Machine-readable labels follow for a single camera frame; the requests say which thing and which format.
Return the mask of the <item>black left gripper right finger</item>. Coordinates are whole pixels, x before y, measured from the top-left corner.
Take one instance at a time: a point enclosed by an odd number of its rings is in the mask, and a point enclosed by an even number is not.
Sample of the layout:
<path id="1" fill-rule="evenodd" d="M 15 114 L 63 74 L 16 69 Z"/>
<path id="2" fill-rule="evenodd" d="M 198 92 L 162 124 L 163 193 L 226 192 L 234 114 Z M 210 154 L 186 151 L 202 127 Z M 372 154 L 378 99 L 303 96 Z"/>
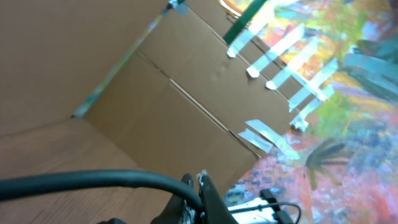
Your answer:
<path id="1" fill-rule="evenodd" d="M 197 175 L 199 196 L 204 205 L 200 221 L 204 224 L 238 224 L 227 209 L 206 170 Z"/>

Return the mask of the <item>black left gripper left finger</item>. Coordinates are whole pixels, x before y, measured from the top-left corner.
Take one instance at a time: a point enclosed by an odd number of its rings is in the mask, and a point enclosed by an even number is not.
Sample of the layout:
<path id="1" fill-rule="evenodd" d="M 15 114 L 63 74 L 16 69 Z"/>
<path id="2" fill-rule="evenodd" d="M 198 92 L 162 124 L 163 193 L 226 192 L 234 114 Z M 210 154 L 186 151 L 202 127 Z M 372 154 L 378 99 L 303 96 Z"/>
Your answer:
<path id="1" fill-rule="evenodd" d="M 173 194 L 164 209 L 151 224 L 195 224 L 199 223 L 198 213 L 189 203 Z"/>

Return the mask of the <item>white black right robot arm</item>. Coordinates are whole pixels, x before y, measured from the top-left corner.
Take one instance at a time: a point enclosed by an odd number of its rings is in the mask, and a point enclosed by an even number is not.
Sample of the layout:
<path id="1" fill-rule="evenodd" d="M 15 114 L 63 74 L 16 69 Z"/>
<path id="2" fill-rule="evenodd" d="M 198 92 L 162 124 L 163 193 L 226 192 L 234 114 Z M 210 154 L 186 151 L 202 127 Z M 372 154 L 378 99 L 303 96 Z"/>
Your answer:
<path id="1" fill-rule="evenodd" d="M 297 217 L 292 218 L 283 206 L 297 209 Z M 302 209 L 293 202 L 280 202 L 272 189 L 262 189 L 259 196 L 228 207 L 233 218 L 242 224 L 298 224 L 302 217 Z"/>

